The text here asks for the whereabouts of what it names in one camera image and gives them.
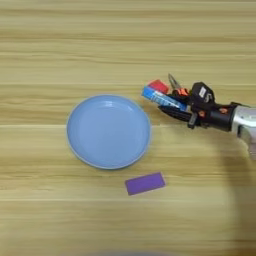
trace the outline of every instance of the plate rim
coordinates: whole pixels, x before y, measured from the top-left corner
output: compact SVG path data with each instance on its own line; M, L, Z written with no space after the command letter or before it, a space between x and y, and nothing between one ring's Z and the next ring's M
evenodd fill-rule
M143 149L143 151L129 164L125 164L125 165L120 165L118 167L106 167L106 166L100 166L100 165L97 165L97 164L94 164L86 159L84 159L83 157L79 156L78 153L74 150L74 148L72 147L71 143L70 143L70 139L69 139L69 135L68 135L68 127L69 127L69 122L70 122L70 119L71 119L71 116L72 114L74 113L74 111L82 104L84 104L85 102L89 101L89 100L92 100L94 98L99 98L99 97L102 97L102 96L114 96L114 97L117 97L117 98L121 98L121 99L124 99L124 100L127 100L129 101L131 104L133 104L135 107L137 107L140 111L142 111L142 113L144 114L144 116L146 117L146 121L147 121L147 126L148 126L148 130L149 130L149 134L148 134L148 141ZM151 125L151 122L150 122L150 119L149 119L149 116L146 114L146 112L142 109L142 107L137 104L136 102L134 102L133 100L130 100L129 98L126 98L124 96L120 96L120 95L116 95L116 94L98 94L98 95L95 95L95 96L91 96L91 97L88 97L84 100L82 100L81 102L79 102L78 104L76 104L71 112L69 113L68 115L68 118L67 118L67 121L66 121L66 140L68 142L68 145L71 149L71 151L73 152L73 154L82 162L92 166L92 167L95 167L95 168L98 168L98 169L103 169L103 170L118 170L118 169L123 169L125 167L128 167L128 166L131 166L133 165L134 163L136 163L140 158L142 158L143 155L145 155L145 153L148 151L149 149L149 145L151 143L151 139L152 139L152 125Z

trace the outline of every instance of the wood grain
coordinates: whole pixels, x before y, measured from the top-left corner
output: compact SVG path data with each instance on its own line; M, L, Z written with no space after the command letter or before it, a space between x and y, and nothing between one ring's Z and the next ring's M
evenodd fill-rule
M254 105L255 24L254 0L1 0L0 255L256 255L246 146L140 96L171 72ZM153 125L147 154L120 171L81 163L66 142L71 109L100 93L136 101ZM127 196L126 179L155 171L167 187Z

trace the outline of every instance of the blue object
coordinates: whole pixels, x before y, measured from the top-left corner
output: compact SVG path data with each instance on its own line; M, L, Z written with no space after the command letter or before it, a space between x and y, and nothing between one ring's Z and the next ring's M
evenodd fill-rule
M131 100L99 95L76 106L68 119L67 137L80 160L97 168L119 169L144 155L151 125Z
M158 92L149 86L144 87L142 91L142 96L161 106L172 106L179 108L181 111L187 110L186 104L180 103L179 101L168 97L165 94Z

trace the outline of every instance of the plastic plate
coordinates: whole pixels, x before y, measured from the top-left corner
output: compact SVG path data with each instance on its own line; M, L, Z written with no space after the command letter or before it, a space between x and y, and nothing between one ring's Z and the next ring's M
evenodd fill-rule
M115 95L86 99L70 114L68 142L82 161L102 169L119 169L146 152L151 125L134 102Z

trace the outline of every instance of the purple eraser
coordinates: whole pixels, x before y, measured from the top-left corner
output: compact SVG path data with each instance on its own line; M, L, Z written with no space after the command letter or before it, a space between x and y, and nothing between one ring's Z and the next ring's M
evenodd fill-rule
M157 172L146 176L141 176L138 178L127 180L125 181L125 185L128 194L131 196L153 189L162 188L165 186L165 182L162 174L160 172Z

